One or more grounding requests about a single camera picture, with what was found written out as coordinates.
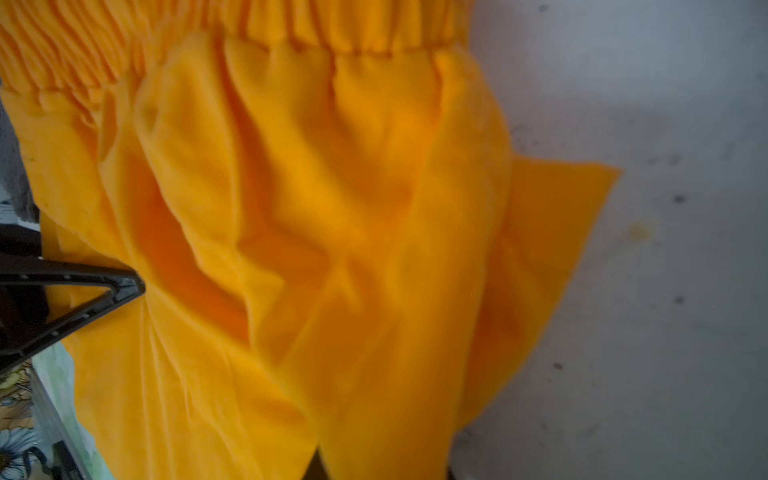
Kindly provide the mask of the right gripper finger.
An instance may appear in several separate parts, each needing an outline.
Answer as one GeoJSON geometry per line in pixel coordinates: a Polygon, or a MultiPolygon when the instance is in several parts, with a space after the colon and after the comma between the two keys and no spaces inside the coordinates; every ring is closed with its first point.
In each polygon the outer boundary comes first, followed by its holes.
{"type": "Polygon", "coordinates": [[[321,455],[316,451],[302,477],[303,480],[329,480],[321,455]]]}

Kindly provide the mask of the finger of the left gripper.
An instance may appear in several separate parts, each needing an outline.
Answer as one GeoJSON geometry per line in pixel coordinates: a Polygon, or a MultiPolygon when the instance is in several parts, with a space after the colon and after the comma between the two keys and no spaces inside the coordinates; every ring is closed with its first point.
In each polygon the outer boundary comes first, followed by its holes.
{"type": "Polygon", "coordinates": [[[97,319],[141,297],[144,282],[133,271],[1,256],[1,372],[15,367],[97,319]],[[103,292],[59,317],[50,316],[43,289],[97,287],[103,292]]]}

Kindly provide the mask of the orange garment with drawstring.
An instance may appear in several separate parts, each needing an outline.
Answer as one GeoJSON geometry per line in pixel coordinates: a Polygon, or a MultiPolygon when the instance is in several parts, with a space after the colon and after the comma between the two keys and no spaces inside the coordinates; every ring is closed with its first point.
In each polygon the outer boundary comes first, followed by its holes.
{"type": "Polygon", "coordinates": [[[47,258],[145,294],[64,342],[118,479],[444,479],[617,178],[515,153],[468,1],[5,1],[47,258]]]}

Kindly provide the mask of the grey terry towel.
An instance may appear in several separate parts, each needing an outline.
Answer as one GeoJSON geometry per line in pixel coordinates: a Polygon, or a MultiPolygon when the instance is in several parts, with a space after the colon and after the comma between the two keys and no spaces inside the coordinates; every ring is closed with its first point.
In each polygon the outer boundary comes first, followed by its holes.
{"type": "Polygon", "coordinates": [[[39,222],[40,211],[21,158],[19,140],[4,106],[1,106],[1,187],[22,221],[39,222]]]}

